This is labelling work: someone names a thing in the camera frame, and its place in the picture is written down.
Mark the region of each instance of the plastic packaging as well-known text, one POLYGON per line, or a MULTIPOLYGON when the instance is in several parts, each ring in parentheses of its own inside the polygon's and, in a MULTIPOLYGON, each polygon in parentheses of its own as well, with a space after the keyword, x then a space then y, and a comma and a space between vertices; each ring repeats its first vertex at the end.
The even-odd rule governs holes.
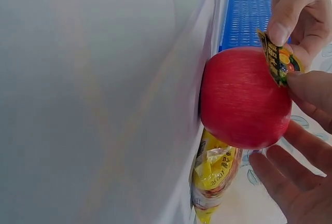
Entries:
POLYGON ((204 130, 192 177, 192 202, 203 224, 210 223, 237 174, 241 158, 242 149, 228 146, 204 130))

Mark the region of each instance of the blue plastic crate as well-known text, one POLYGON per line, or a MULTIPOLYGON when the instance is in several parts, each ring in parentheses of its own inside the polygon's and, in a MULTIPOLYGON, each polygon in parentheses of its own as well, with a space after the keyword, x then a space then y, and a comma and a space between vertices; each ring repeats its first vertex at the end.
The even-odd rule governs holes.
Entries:
POLYGON ((219 51, 239 47, 260 47, 257 29, 265 31, 271 17, 271 0, 229 0, 219 51))

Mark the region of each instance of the white surface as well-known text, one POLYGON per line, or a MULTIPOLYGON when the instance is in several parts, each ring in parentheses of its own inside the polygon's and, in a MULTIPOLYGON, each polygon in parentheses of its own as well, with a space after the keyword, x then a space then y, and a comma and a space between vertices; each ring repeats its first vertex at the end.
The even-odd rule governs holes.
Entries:
POLYGON ((219 1, 0 0, 0 223, 193 220, 219 1))
MULTIPOLYGON (((328 45, 314 60, 312 70, 325 70, 332 73, 332 44, 328 45)), ((303 117, 308 122, 305 125, 308 130, 325 141, 332 144, 332 136, 327 134, 316 122, 304 115, 301 110, 294 105, 293 116, 303 117)), ((280 141, 279 144, 287 149, 302 164, 310 168, 313 172, 321 174, 319 170, 309 164, 309 162, 291 147, 287 142, 280 141)), ((285 224, 286 218, 268 196, 265 188, 258 178, 253 180, 252 168, 247 161, 247 154, 252 151, 245 151, 242 167, 236 179, 226 192, 224 201, 212 217, 212 224, 285 224)))

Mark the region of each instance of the apple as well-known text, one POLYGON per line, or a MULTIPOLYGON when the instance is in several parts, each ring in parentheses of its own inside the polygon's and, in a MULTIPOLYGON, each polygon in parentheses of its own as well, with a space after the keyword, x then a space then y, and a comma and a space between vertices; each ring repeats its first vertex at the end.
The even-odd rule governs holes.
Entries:
POLYGON ((292 101, 270 75, 261 48, 222 51, 206 63, 201 86, 201 120, 224 143, 262 149, 285 133, 292 101))

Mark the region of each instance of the person's right hand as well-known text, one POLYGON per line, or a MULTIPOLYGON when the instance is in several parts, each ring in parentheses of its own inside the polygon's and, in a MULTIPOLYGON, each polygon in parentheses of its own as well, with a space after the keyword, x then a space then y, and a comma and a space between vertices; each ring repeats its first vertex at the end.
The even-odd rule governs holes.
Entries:
MULTIPOLYGON (((332 74, 287 74, 295 103, 332 133, 332 74)), ((290 122, 284 136, 308 161, 324 172, 313 174, 278 145, 250 156, 250 163, 288 224, 332 223, 332 146, 290 122)))
POLYGON ((331 0, 272 0, 272 17, 268 35, 277 45, 284 45, 288 38, 289 49, 310 66, 315 56, 331 41, 331 0))

